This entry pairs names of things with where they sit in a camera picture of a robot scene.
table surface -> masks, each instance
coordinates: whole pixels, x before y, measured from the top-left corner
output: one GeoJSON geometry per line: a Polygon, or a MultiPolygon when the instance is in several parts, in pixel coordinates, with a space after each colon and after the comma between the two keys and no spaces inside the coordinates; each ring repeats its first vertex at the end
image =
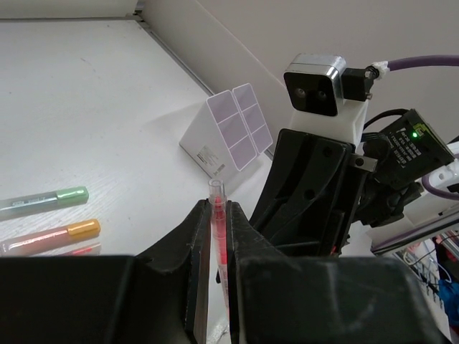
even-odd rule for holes
{"type": "MultiPolygon", "coordinates": [[[[207,197],[209,177],[179,147],[207,94],[137,22],[2,22],[0,50],[0,199],[90,192],[83,206],[0,222],[0,240],[96,218],[102,254],[137,254],[207,197]]],[[[247,216],[270,167],[255,163],[229,195],[247,216]]]]}

purple cable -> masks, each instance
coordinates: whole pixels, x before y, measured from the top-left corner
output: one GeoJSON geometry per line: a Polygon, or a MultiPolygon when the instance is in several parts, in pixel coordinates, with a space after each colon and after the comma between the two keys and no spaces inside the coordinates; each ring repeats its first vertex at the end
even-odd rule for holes
{"type": "MultiPolygon", "coordinates": [[[[459,158],[459,154],[455,154],[454,157],[455,158],[459,158]]],[[[430,176],[430,173],[421,178],[422,186],[425,188],[425,190],[427,192],[429,192],[430,194],[432,194],[434,196],[441,197],[442,199],[451,199],[453,201],[459,201],[459,195],[455,195],[453,193],[442,191],[442,190],[439,190],[437,188],[434,188],[432,186],[432,184],[430,184],[430,182],[429,182],[429,176],[430,176]]],[[[429,226],[429,224],[425,224],[423,226],[416,227],[416,228],[412,229],[411,231],[406,231],[405,233],[401,233],[401,234],[398,234],[396,236],[393,236],[392,238],[390,238],[388,240],[384,240],[383,242],[379,243],[375,247],[372,247],[372,250],[380,249],[380,248],[382,248],[383,246],[385,246],[387,244],[391,244],[393,242],[398,241],[399,239],[404,239],[406,237],[409,237],[411,234],[414,234],[414,233],[424,229],[426,226],[429,226]]]]}
{"type": "Polygon", "coordinates": [[[428,55],[407,57],[406,59],[394,59],[388,61],[387,67],[391,72],[405,70],[407,68],[450,66],[459,67],[459,55],[428,55]]]}

